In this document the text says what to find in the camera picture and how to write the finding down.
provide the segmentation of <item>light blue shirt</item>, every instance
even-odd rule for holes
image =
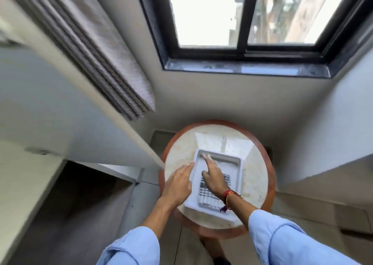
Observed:
[[[315,241],[295,223],[255,210],[249,231],[262,265],[356,265],[351,258]],[[109,245],[97,265],[158,265],[159,242],[153,231],[138,227]]]

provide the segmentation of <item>black and white checkered fabric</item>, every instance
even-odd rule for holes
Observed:
[[[231,176],[226,175],[226,174],[223,174],[223,175],[224,175],[225,182],[230,187]],[[201,178],[200,190],[198,192],[198,203],[206,205],[213,209],[217,209],[217,210],[220,210],[224,206],[224,203],[219,198],[217,198],[215,195],[213,195],[211,191],[208,190],[203,177]]]

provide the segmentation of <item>brown table edge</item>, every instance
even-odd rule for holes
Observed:
[[[227,126],[230,128],[233,128],[240,133],[247,136],[258,148],[260,154],[262,155],[264,159],[264,163],[267,167],[267,173],[268,173],[268,190],[267,190],[267,196],[266,199],[263,202],[263,205],[260,209],[265,211],[270,211],[273,200],[275,198],[275,192],[276,192],[276,174],[275,170],[273,168],[272,162],[264,148],[264,146],[259,142],[259,140],[252,135],[250,132],[245,130],[243,127],[234,124],[232,122],[228,121],[222,121],[222,120],[208,120],[203,122],[196,122],[194,124],[188,125],[184,127],[182,130],[177,132],[174,137],[170,140],[170,142],[167,144],[163,154],[162,154],[162,161],[165,163],[168,153],[170,152],[171,147],[175,143],[176,140],[180,138],[181,135],[186,133],[187,131],[191,130],[192,128],[195,128],[197,126],[204,126],[204,125],[221,125],[221,126]],[[159,189],[162,193],[164,187],[165,187],[165,171],[159,170],[158,172],[158,182],[159,182]],[[193,222],[189,218],[187,218],[179,209],[175,209],[173,212],[173,215],[177,220],[181,222],[182,225],[186,226],[187,228],[191,229],[192,231],[196,232],[198,235],[204,236],[204,237],[210,237],[214,239],[230,239],[233,237],[238,237],[243,234],[247,234],[248,231],[246,230],[245,226],[239,226],[236,228],[229,228],[229,229],[210,229],[203,226],[198,225],[197,223]]]

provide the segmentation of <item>table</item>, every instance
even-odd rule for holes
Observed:
[[[254,206],[269,211],[275,197],[276,176],[263,145],[244,128],[227,121],[209,120],[186,126],[168,143],[162,160],[165,169],[159,171],[162,192],[171,173],[193,160],[198,149],[244,158],[241,196]],[[174,216],[197,234],[227,239],[248,233],[241,221],[229,222],[180,205]]]

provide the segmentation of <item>tray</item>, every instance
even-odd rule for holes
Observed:
[[[225,174],[226,177],[229,176],[231,182],[230,188],[238,194],[241,194],[242,159],[223,153],[197,149],[194,154],[195,165],[189,177],[189,180],[192,181],[192,193],[184,202],[184,206],[231,222],[238,220],[238,217],[233,213],[233,211],[228,210],[226,213],[220,212],[220,206],[215,209],[213,206],[202,204],[201,197],[198,199],[200,187],[202,187],[202,171],[207,171],[207,164],[203,159],[202,154],[211,156],[211,158],[217,163],[217,166],[221,169],[222,173]]]

